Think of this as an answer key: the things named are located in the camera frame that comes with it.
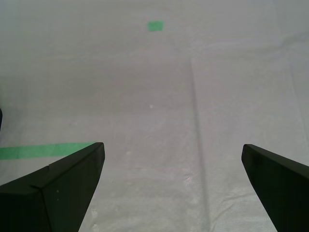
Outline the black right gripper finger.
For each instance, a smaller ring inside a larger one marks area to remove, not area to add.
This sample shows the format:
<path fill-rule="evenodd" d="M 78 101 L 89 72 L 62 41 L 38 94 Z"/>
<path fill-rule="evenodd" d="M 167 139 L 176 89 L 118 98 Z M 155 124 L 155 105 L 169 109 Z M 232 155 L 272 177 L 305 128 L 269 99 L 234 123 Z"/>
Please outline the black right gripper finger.
<path fill-rule="evenodd" d="M 100 180 L 104 144 L 93 143 L 0 187 L 2 232 L 77 232 Z"/>
<path fill-rule="evenodd" d="M 255 145 L 243 146 L 241 161 L 276 230 L 309 230 L 309 168 Z"/>

